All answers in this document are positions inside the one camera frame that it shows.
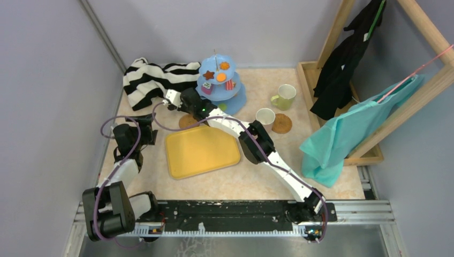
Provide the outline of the woven round coaster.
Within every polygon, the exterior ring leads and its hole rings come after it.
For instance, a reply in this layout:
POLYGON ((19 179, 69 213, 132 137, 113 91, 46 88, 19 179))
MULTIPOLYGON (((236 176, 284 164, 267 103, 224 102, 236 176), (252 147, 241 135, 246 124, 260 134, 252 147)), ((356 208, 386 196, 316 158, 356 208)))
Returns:
POLYGON ((276 114, 272 131, 278 134, 286 134, 292 129, 292 120, 285 114, 276 114))
POLYGON ((186 129, 188 127, 198 127, 200 124, 198 124, 198 121, 192 115, 186 114, 179 120, 178 125, 180 129, 186 129))

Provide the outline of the purple triangular cake slice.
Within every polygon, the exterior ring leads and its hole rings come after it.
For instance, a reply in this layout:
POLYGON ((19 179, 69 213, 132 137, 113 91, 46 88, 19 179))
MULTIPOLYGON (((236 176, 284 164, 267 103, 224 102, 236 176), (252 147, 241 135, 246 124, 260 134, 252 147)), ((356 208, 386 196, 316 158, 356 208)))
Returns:
POLYGON ((206 95, 211 95, 214 85, 208 82, 204 82, 201 86, 201 91, 206 95))

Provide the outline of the brown star cookie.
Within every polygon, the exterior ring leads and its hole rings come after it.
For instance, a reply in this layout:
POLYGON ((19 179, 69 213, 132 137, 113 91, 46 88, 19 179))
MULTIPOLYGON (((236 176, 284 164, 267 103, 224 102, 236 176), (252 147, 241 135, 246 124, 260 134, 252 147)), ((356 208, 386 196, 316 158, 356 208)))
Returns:
POLYGON ((209 70, 207 70, 202 76, 203 76, 206 80, 210 80, 210 79, 214 79, 214 75, 215 75, 215 72, 214 72, 214 71, 209 71, 209 70))

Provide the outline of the green macaron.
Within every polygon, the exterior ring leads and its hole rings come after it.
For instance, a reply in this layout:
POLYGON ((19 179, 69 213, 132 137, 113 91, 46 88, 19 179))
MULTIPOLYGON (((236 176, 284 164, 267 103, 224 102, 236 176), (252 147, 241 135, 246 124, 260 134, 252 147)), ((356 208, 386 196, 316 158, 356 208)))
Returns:
POLYGON ((227 105, 226 105, 225 103, 220 103, 220 104, 218 105, 218 107, 219 107, 222 111, 225 111, 226 108, 227 108, 227 105))

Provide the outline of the blue three-tier cake stand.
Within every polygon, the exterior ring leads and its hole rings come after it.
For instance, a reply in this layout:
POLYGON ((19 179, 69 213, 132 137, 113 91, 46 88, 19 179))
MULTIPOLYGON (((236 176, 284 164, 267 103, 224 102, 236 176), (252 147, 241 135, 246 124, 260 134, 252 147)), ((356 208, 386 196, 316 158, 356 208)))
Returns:
POLYGON ((218 106, 220 103, 227 105, 226 114, 234 115, 246 104, 246 90, 244 84, 241 82, 240 76, 236 71, 236 63, 228 55, 220 55, 214 53, 211 57, 202 61, 199 69, 200 76, 197 79, 196 91, 201 98, 210 100, 214 105, 218 106), (219 64, 221 62, 229 62, 230 68, 228 70, 220 70, 219 64), (214 71, 214 79, 206 80, 202 75, 207 71, 214 71), (224 82, 218 82, 216 76, 219 72, 226 74, 227 79, 224 82), (233 90, 225 90, 225 83, 232 79, 236 86, 233 90), (211 95, 206 95, 201 91, 201 86, 204 82, 214 85, 211 95))

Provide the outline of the red striped cake slice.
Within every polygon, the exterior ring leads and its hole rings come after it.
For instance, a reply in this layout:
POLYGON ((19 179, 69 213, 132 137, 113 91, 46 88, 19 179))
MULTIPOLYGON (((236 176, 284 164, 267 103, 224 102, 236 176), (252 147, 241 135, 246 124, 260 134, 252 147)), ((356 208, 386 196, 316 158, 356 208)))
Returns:
POLYGON ((230 79, 225 83, 225 90, 233 90, 236 86, 236 83, 230 79))

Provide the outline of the orange flower cookie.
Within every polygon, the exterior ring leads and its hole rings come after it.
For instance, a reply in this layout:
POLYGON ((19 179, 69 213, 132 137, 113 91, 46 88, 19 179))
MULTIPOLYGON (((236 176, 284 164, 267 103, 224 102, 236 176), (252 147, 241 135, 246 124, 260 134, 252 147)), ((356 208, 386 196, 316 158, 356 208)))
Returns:
POLYGON ((229 62, 221 62, 219 64, 220 70, 228 70, 230 68, 230 63, 229 62))

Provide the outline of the yellow plastic tray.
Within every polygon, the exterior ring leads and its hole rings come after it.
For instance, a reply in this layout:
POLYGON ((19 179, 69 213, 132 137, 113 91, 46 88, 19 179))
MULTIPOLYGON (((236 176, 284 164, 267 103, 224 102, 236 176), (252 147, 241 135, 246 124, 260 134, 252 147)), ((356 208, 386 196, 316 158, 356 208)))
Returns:
POLYGON ((165 150, 169 174, 174 179, 227 168, 241 160, 237 139, 209 126, 169 134, 165 150))

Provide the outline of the pink mug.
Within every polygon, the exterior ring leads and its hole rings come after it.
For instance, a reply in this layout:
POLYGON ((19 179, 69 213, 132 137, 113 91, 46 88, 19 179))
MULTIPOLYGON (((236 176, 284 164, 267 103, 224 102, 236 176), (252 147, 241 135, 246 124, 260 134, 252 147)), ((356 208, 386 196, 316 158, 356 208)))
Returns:
POLYGON ((256 112, 255 119, 262 125, 273 125, 276 114, 269 108, 261 108, 256 112))

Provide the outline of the green mug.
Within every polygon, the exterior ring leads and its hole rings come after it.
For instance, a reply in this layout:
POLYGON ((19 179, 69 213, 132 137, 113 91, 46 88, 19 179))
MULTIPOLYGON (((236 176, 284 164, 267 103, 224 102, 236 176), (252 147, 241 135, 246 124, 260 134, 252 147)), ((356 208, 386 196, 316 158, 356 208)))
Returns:
POLYGON ((278 88, 278 94, 272 96, 270 102, 281 111, 289 110, 292 106, 297 90, 289 84, 283 84, 278 88))

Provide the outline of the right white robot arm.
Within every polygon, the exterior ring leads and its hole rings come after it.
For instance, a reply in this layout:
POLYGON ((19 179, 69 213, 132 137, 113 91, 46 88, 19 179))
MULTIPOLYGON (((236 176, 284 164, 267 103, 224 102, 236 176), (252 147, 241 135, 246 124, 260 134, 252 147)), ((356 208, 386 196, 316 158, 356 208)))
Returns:
POLYGON ((191 114, 198 122, 237 138, 247 160, 269 167, 296 202, 302 204, 301 213, 305 219, 314 221, 323 211, 327 211, 326 199, 322 193, 306 183, 285 163, 259 121, 245 122, 226 114, 209 100, 203 100, 194 88, 183 92, 168 90, 165 99, 174 109, 191 114))

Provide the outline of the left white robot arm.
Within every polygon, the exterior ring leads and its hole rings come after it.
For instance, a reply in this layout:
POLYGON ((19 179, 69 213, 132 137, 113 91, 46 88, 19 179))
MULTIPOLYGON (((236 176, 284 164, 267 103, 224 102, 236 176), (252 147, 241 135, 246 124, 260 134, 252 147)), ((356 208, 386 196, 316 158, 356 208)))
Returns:
POLYGON ((127 188, 143 165, 143 146, 154 145, 157 131, 151 114, 125 117, 112 128, 116 141, 114 166, 107 178, 82 194, 85 223, 91 241, 111 239, 131 232, 137 220, 160 221, 161 208, 155 195, 142 192, 127 195, 127 188))

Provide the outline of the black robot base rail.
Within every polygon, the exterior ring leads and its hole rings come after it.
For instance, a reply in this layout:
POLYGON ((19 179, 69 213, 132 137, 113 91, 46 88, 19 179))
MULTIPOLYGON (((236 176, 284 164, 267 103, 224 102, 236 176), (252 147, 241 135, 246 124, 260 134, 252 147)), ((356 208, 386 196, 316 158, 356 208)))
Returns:
POLYGON ((335 206, 318 214, 291 200, 184 201, 158 203, 156 214, 141 217, 128 236, 154 241, 161 237, 323 237, 329 222, 337 222, 335 206))

